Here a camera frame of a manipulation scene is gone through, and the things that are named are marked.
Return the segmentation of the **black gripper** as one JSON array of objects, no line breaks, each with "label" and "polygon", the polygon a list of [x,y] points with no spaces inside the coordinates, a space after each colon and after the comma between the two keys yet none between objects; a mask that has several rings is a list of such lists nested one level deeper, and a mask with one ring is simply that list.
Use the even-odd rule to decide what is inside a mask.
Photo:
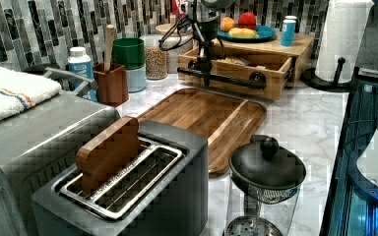
[{"label": "black gripper", "polygon": [[199,49],[197,56],[198,69],[204,78],[206,87],[210,85],[212,63],[210,59],[216,59],[217,53],[213,40],[218,36],[218,21],[212,19],[208,22],[194,23],[194,38],[198,41]]}]

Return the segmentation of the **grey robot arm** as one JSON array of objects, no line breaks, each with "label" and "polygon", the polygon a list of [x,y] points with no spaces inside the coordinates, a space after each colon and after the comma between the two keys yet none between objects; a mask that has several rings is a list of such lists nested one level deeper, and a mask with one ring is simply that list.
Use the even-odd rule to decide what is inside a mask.
[{"label": "grey robot arm", "polygon": [[206,87],[210,85],[212,70],[212,40],[218,37],[218,12],[231,6],[233,2],[234,0],[193,0],[191,4],[193,36],[199,42],[197,64]]}]

